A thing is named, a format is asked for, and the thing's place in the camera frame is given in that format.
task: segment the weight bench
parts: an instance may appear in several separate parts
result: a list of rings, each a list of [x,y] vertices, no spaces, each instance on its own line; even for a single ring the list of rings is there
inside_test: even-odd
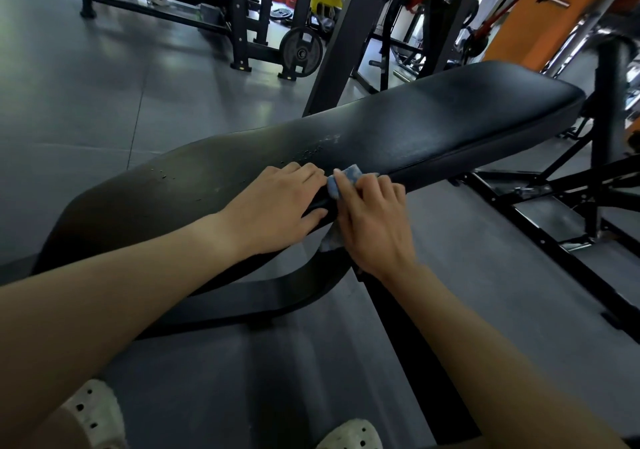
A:
[[[583,92],[514,64],[471,64],[282,125],[203,139],[80,194],[47,238],[33,274],[169,233],[219,211],[266,166],[357,164],[407,192],[531,148],[575,122]],[[310,209],[326,207],[323,188]],[[288,313],[322,297],[351,267],[344,249],[295,272],[229,283],[276,254],[255,256],[202,286],[143,336]]]

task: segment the right hand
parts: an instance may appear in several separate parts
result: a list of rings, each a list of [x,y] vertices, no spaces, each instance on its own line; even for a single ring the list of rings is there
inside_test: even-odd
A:
[[[406,192],[388,176],[361,176],[355,187],[334,170],[342,199],[338,222],[351,258],[381,282],[390,282],[415,263],[411,226],[406,214]]]

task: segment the gray floor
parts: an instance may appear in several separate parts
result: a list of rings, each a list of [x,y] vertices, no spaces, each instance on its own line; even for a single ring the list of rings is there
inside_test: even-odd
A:
[[[102,6],[84,22],[79,0],[0,1],[0,264],[17,260],[14,272],[87,187],[201,137],[298,117],[313,83],[278,81],[267,63],[233,71],[224,47],[188,27]],[[350,84],[342,100],[363,94]],[[561,149],[552,141],[502,166],[543,166]],[[469,189],[439,183],[408,201],[420,258],[452,291],[558,387],[640,433],[640,347],[598,304]],[[254,275],[291,271],[318,238]],[[134,449],[311,447],[353,417],[389,448],[433,443],[352,273],[270,325],[138,341],[103,375]]]

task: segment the forearm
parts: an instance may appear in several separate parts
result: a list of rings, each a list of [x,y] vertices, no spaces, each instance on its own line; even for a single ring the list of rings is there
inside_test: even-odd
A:
[[[160,315],[235,263],[225,247],[205,245],[196,222],[0,288],[0,441],[32,429]]]
[[[498,331],[426,267],[385,282],[418,326],[495,447],[626,447],[587,408],[553,389]]]

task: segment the hand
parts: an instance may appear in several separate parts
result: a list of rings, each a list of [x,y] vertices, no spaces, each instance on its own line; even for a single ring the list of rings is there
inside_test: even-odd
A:
[[[276,252],[300,242],[323,219],[315,209],[302,218],[320,187],[324,171],[310,162],[292,162],[282,169],[268,166],[216,217],[216,236],[229,242],[236,262],[256,254]]]
[[[404,186],[388,176],[365,174],[354,187],[340,170],[333,175],[342,197],[340,230],[356,264],[382,283],[415,265]]]

